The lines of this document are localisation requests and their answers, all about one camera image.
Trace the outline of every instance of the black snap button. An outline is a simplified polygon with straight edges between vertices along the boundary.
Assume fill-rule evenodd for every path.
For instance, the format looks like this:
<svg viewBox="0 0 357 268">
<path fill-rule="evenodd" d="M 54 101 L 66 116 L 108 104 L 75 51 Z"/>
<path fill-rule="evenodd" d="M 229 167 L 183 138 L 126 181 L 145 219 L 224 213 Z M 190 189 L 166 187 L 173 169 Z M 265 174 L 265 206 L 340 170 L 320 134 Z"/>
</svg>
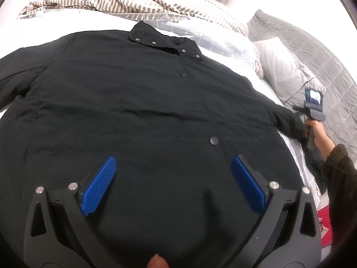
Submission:
<svg viewBox="0 0 357 268">
<path fill-rule="evenodd" d="M 217 137 L 211 137 L 210 142 L 212 145 L 218 145 L 218 143 L 219 143 Z"/>
</svg>

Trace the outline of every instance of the person's hand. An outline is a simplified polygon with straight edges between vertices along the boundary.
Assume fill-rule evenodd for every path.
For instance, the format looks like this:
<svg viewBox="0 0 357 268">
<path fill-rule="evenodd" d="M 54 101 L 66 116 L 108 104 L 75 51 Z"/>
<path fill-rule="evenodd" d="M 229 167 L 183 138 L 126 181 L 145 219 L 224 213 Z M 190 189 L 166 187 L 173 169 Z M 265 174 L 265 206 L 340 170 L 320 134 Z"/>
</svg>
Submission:
<svg viewBox="0 0 357 268">
<path fill-rule="evenodd" d="M 305 121 L 305 124 L 312 127 L 315 136 L 314 143 L 316 147 L 320 150 L 324 160 L 326 160 L 326 158 L 330 155 L 331 151 L 335 148 L 335 144 L 326 135 L 324 126 L 321 122 L 308 119 Z"/>
<path fill-rule="evenodd" d="M 150 259 L 146 268 L 169 268 L 169 266 L 164 258 L 156 254 Z"/>
<path fill-rule="evenodd" d="M 320 145 L 320 143 L 327 137 L 324 129 L 324 125 L 320 121 L 310 120 L 310 119 L 307 119 L 305 121 L 305 124 L 312 127 L 313 133 L 315 135 L 314 142 L 316 146 Z"/>
</svg>

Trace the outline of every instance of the white pillow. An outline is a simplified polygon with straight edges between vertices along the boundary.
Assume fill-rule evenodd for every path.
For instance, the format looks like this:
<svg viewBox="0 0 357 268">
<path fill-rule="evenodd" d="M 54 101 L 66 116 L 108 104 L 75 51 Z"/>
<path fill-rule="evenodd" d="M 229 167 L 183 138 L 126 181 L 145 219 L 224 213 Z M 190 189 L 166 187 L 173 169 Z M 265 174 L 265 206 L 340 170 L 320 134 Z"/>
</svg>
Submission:
<svg viewBox="0 0 357 268">
<path fill-rule="evenodd" d="M 279 37 L 253 43 L 259 51 L 264 76 L 286 107 L 302 107 L 306 88 L 325 93 L 326 88 L 318 78 L 285 47 Z"/>
</svg>

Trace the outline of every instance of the jacket collar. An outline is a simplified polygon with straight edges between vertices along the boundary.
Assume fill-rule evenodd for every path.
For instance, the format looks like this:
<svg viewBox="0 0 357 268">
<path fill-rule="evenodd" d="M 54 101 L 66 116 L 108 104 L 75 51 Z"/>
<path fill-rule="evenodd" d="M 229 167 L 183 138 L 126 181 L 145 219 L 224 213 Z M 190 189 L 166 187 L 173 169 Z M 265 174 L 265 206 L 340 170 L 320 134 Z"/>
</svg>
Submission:
<svg viewBox="0 0 357 268">
<path fill-rule="evenodd" d="M 178 53 L 202 61 L 202 53 L 197 44 L 186 37 L 171 37 L 156 31 L 155 28 L 143 21 L 138 22 L 129 33 L 132 42 L 155 47 L 172 48 Z"/>
</svg>

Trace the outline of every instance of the metal screw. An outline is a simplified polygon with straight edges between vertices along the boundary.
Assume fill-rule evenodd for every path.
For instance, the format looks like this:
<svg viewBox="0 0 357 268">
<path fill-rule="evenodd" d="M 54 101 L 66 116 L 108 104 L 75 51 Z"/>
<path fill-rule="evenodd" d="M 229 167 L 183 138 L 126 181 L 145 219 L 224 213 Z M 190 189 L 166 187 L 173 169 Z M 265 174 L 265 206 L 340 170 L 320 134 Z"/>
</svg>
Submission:
<svg viewBox="0 0 357 268">
<path fill-rule="evenodd" d="M 71 191 L 75 191 L 78 188 L 78 183 L 72 182 L 68 185 L 68 189 Z"/>
<path fill-rule="evenodd" d="M 302 188 L 302 191 L 303 191 L 304 193 L 306 193 L 306 194 L 309 194 L 309 193 L 310 193 L 310 189 L 309 189 L 307 186 L 304 186 L 304 187 Z"/>
<path fill-rule="evenodd" d="M 279 184 L 277 182 L 270 182 L 269 186 L 272 189 L 278 189 L 279 188 Z"/>
<path fill-rule="evenodd" d="M 45 189 L 43 186 L 39 186 L 38 188 L 36 188 L 36 193 L 38 193 L 38 194 L 43 193 L 44 190 Z"/>
</svg>

